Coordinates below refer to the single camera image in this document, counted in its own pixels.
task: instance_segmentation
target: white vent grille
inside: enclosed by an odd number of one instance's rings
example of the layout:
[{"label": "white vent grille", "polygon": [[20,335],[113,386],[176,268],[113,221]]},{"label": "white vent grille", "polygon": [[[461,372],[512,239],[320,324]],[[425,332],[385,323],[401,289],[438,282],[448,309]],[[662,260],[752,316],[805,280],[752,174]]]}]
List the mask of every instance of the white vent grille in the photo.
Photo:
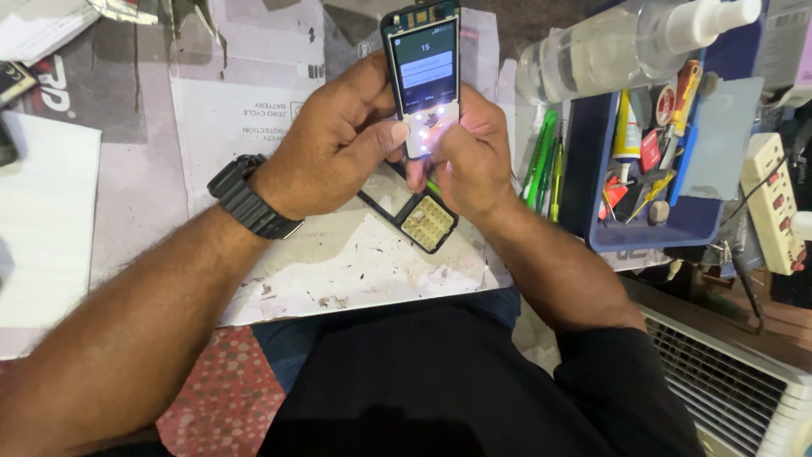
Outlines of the white vent grille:
[{"label": "white vent grille", "polygon": [[646,326],[669,387],[697,424],[755,456],[787,384],[656,320]]}]

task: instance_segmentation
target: hand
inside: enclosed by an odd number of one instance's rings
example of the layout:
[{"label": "hand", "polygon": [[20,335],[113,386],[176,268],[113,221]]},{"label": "hand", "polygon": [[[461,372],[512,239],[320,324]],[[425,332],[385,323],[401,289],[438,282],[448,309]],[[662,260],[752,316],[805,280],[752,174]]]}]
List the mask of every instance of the hand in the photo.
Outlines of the hand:
[{"label": "hand", "polygon": [[[504,111],[474,88],[462,84],[460,123],[430,141],[429,158],[436,163],[437,184],[449,209],[477,224],[518,202]],[[421,161],[409,164],[409,183],[421,184],[417,190],[425,185],[424,170]]]},{"label": "hand", "polygon": [[276,152],[250,183],[290,220],[335,211],[408,136],[395,112],[382,51],[313,92]]}]

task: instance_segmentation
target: extension board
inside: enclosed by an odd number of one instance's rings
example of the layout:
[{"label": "extension board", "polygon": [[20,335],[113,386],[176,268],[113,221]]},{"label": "extension board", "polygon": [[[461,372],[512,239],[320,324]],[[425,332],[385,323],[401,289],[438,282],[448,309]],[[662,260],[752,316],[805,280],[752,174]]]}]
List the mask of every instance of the extension board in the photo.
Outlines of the extension board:
[{"label": "extension board", "polygon": [[804,269],[806,248],[790,226],[797,204],[786,162],[773,172],[783,158],[784,148],[778,133],[753,135],[741,169],[741,187],[747,195],[767,179],[749,198],[747,207],[753,216],[767,268],[773,273],[791,275]]}]

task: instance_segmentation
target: wristwatch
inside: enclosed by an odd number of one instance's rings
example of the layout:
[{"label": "wristwatch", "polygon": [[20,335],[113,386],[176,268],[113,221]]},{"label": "wristwatch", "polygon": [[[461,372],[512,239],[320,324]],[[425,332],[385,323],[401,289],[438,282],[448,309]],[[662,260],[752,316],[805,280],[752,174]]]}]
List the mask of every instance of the wristwatch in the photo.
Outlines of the wristwatch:
[{"label": "wristwatch", "polygon": [[305,220],[289,220],[248,187],[247,180],[265,162],[261,155],[241,155],[209,182],[209,194],[220,200],[234,219],[248,230],[270,240],[290,237]]}]

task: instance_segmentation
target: glue tube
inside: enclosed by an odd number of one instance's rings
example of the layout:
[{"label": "glue tube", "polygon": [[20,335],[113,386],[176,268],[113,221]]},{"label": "glue tube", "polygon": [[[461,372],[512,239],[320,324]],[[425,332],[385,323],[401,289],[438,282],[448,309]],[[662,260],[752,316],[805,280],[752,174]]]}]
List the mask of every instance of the glue tube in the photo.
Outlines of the glue tube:
[{"label": "glue tube", "polygon": [[615,145],[611,157],[620,162],[620,182],[628,182],[628,168],[640,159],[640,127],[629,102],[628,89],[620,91],[620,108],[617,111]]}]

